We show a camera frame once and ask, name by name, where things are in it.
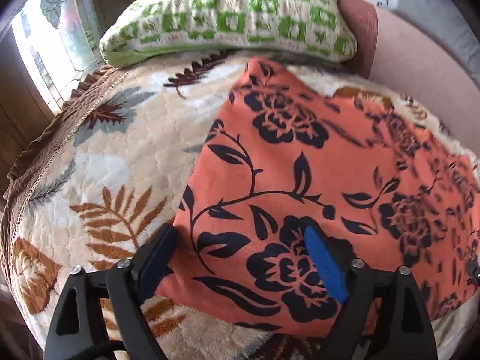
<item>floral cloth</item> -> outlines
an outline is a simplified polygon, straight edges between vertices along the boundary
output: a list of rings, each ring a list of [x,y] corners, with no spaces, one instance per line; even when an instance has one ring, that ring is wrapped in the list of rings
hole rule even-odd
[[[387,103],[325,97],[250,60],[186,186],[157,293],[237,325],[324,337],[340,305],[306,251],[312,226],[346,263],[409,267],[432,320],[466,302],[480,228],[469,159]]]

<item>pillowcase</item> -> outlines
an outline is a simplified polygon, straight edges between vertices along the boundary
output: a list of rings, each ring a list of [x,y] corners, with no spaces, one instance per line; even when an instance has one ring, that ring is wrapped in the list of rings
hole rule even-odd
[[[106,62],[203,48],[273,48],[340,62],[357,42],[337,0],[137,0],[103,36]]]

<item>stained glass window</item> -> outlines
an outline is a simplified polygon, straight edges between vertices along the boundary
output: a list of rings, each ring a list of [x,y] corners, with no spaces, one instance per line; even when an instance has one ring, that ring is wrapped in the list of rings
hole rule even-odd
[[[28,0],[12,27],[23,62],[54,114],[104,64],[92,0]]]

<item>wooden wall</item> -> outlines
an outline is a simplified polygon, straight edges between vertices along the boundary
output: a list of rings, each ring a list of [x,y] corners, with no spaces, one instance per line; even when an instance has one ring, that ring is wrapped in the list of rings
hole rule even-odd
[[[10,28],[0,43],[0,197],[17,156],[53,119],[23,64]]]

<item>beige blanket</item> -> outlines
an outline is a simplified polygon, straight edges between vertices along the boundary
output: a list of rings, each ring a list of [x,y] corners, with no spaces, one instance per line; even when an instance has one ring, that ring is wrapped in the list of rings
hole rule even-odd
[[[109,268],[133,256],[174,217],[215,115],[251,55],[196,52],[153,58],[129,70],[105,68],[29,148],[12,176],[2,263],[42,347],[70,267]],[[468,154],[480,176],[474,154],[410,97],[356,76],[290,69],[326,95],[394,107],[430,128],[452,152]],[[476,318],[478,301],[477,294],[433,323],[440,359],[455,351]],[[109,334],[119,339],[108,301],[103,310]],[[229,325],[158,296],[142,310],[171,360],[311,359],[320,344]]]

